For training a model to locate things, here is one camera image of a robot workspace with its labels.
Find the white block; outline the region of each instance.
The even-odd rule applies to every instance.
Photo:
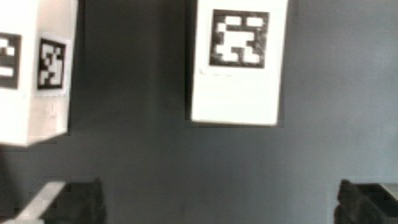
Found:
[[[66,182],[50,182],[32,199],[16,220],[37,220],[64,189]]]
[[[277,125],[288,0],[199,0],[192,120]]]
[[[0,145],[28,146],[67,132],[78,0],[0,8]]]
[[[391,196],[394,197],[394,200],[398,201],[398,184],[385,183],[380,185],[385,191],[389,192]]]
[[[9,220],[3,224],[44,224],[41,219],[37,220]]]

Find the gray background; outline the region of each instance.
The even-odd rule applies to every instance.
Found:
[[[85,2],[71,132],[0,146],[0,214],[99,177],[108,224],[330,224],[341,178],[398,181],[398,1],[291,0],[277,128],[185,119],[192,8]]]

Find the qr-like code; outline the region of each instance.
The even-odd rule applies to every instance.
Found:
[[[263,68],[268,13],[213,10],[210,65]]]
[[[37,89],[62,89],[66,68],[66,44],[41,38]]]
[[[0,33],[0,87],[18,88],[21,36]]]

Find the dark gray wall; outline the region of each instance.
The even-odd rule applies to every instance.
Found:
[[[398,2],[291,0],[279,128],[185,120],[190,6],[87,1],[71,133],[2,147],[0,199],[98,176],[110,224],[330,224],[341,178],[398,181]]]

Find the white box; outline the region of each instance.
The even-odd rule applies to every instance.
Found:
[[[67,132],[78,0],[0,0],[0,144]]]
[[[199,0],[192,120],[277,125],[288,0]]]
[[[44,224],[44,221],[41,219],[37,220],[7,220],[3,224]]]

